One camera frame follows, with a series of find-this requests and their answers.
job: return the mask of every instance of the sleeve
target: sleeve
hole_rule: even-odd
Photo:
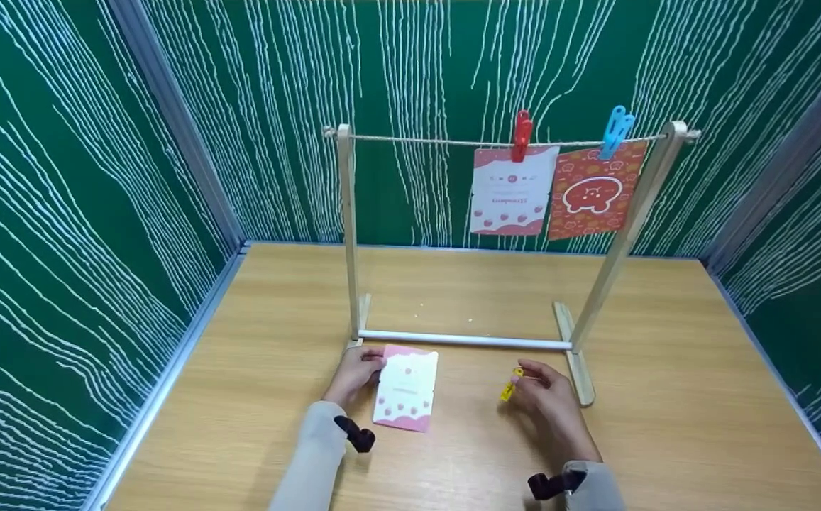
[[[624,511],[624,499],[605,463],[569,461],[562,472],[582,478],[578,489],[566,496],[567,511]]]
[[[329,508],[348,437],[335,424],[338,415],[345,415],[344,410],[329,401],[317,401],[309,406],[297,437],[297,449],[271,498],[270,511],[326,511]]]

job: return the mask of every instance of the wrist strap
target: wrist strap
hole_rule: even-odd
[[[586,472],[580,470],[568,470],[552,478],[547,478],[545,473],[537,473],[527,479],[527,485],[534,499],[549,500],[564,492],[577,491],[583,479],[586,479]]]
[[[354,446],[356,452],[367,453],[372,450],[372,444],[375,443],[375,433],[368,429],[360,429],[351,418],[344,417],[344,415],[335,417],[335,424],[344,430],[344,433],[348,434],[348,442],[351,443],[351,446]]]

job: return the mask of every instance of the yellow clothespin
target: yellow clothespin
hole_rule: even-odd
[[[524,375],[524,369],[514,368],[514,371],[512,371],[512,373],[514,373],[515,376],[520,378],[521,376]],[[511,394],[514,394],[514,381],[509,381],[508,385],[505,385],[505,390],[502,391],[502,394],[500,395],[500,397],[501,397],[502,401],[508,401],[508,399],[511,398]]]

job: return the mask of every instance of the printed cartoon face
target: printed cartoon face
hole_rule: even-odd
[[[612,201],[622,194],[622,182],[614,177],[589,177],[571,185],[562,196],[568,213],[592,211],[605,213]]]

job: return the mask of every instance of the hand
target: hand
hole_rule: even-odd
[[[354,346],[344,352],[341,363],[332,376],[329,389],[322,395],[322,401],[332,401],[346,408],[356,391],[378,376],[385,367],[384,346]]]
[[[517,363],[524,369],[524,376],[517,378],[511,401],[543,417],[556,440],[566,448],[569,459],[602,462],[568,378],[545,363],[525,358]]]

